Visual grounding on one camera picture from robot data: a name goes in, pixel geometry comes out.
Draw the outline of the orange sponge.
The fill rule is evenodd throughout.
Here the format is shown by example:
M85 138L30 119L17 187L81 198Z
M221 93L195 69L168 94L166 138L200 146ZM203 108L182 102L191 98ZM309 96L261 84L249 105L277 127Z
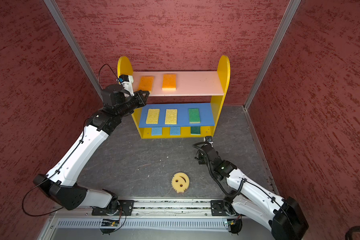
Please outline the orange sponge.
M177 89L177 75L176 74L163 74L163 91L175 91Z
M138 85L138 90L152 92L153 84L155 77L154 76L141 76L140 82Z

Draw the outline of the dark green scrub sponge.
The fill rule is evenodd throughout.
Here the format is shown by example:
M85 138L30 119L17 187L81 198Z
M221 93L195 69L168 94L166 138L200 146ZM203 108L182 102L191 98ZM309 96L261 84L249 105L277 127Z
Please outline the dark green scrub sponge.
M200 135L201 134L201 127L193 126L191 127L191 135Z

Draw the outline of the blue sponge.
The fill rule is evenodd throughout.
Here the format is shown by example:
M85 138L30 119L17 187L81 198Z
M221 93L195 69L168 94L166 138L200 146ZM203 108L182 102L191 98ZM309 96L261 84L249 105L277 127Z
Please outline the blue sponge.
M171 136L180 136L181 135L181 127L171 127L170 135Z
M163 134L163 129L161 127L151 128L152 136L161 136Z

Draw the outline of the yellow smiley face sponge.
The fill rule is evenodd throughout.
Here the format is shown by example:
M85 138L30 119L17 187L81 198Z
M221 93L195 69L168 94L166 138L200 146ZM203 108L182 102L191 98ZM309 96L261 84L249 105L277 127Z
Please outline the yellow smiley face sponge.
M172 187L177 193L184 193L190 185L190 179L185 173L176 173L172 178Z

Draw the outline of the light green sponge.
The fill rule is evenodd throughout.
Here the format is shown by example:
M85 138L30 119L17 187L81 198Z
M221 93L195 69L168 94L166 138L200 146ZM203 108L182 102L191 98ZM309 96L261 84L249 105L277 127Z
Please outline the light green sponge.
M200 111L198 108L188 109L189 111L189 123L199 124L201 122Z

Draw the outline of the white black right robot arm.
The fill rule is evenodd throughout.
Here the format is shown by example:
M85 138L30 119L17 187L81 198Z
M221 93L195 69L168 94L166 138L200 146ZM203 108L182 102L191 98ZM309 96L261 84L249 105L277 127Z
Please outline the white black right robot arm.
M309 224L294 198L283 198L255 183L236 165L222 160L212 143L199 142L193 148L237 214L261 224L276 240L303 239Z

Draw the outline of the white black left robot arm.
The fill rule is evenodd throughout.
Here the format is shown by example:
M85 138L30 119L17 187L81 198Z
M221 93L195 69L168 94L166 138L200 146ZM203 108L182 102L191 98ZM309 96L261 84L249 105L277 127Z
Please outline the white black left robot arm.
M101 91L103 107L89 117L77 141L48 171L38 174L34 184L49 199L66 210L81 207L103 209L106 215L121 212L118 197L106 190L92 190L81 187L77 179L97 148L122 122L122 118L146 105L149 92L139 90L130 93L124 86L109 85Z

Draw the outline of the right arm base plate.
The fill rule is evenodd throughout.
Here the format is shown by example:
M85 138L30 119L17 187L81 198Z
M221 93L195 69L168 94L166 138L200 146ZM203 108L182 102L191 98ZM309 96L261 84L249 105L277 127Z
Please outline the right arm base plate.
M237 215L232 204L225 200L211 200L211 212L212 216L232 217Z

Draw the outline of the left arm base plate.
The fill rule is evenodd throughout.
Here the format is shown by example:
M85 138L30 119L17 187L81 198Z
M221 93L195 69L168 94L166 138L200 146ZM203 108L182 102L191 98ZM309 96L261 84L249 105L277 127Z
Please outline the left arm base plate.
M130 216L134 208L134 200L112 200L106 208L93 207L92 216Z

